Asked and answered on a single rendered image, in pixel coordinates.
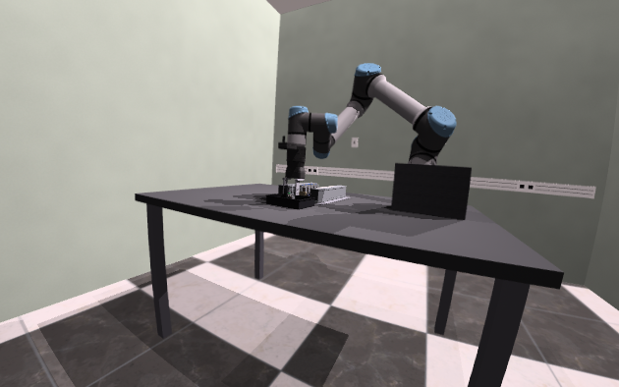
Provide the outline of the white relay panel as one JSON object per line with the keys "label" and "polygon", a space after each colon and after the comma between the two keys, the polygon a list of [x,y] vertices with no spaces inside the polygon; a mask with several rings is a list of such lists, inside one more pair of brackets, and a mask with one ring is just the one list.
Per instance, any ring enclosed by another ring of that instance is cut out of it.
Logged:
{"label": "white relay panel", "polygon": [[[278,185],[278,193],[283,193],[283,185]],[[288,194],[295,193],[295,184],[288,184]],[[299,195],[315,197],[314,204],[327,204],[346,198],[346,186],[331,186],[310,189],[310,193],[300,192]]]}

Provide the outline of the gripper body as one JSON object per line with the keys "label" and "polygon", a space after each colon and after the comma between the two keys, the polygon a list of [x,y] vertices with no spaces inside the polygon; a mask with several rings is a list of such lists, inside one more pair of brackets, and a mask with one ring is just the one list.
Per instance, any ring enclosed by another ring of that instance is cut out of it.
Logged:
{"label": "gripper body", "polygon": [[[293,143],[294,142],[294,143]],[[285,178],[304,179],[306,175],[306,146],[307,136],[288,135],[287,142],[278,142],[279,149],[287,149],[287,169]]]}

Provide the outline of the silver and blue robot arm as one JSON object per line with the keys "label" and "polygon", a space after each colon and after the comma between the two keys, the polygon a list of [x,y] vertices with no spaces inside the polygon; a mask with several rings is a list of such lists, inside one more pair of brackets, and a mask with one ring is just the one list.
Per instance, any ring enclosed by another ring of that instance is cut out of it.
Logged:
{"label": "silver and blue robot arm", "polygon": [[418,133],[412,142],[408,164],[436,165],[439,152],[456,128],[455,116],[444,107],[424,107],[388,83],[380,72],[381,68],[371,63],[357,67],[351,100],[347,104],[349,108],[338,116],[338,127],[335,114],[308,113],[304,106],[293,106],[289,110],[288,135],[313,133],[313,155],[324,159],[333,144],[363,116],[376,97],[410,122]]}

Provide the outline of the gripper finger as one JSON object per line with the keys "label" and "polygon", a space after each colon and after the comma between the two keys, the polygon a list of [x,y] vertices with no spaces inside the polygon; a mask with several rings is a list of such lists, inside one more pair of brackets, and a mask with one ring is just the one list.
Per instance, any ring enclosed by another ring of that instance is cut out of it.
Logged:
{"label": "gripper finger", "polygon": [[283,180],[283,194],[288,193],[288,180],[292,180],[292,178],[282,178]]}
{"label": "gripper finger", "polygon": [[295,195],[299,195],[299,190],[300,190],[300,181],[303,181],[304,179],[295,179],[296,183],[295,183]]}

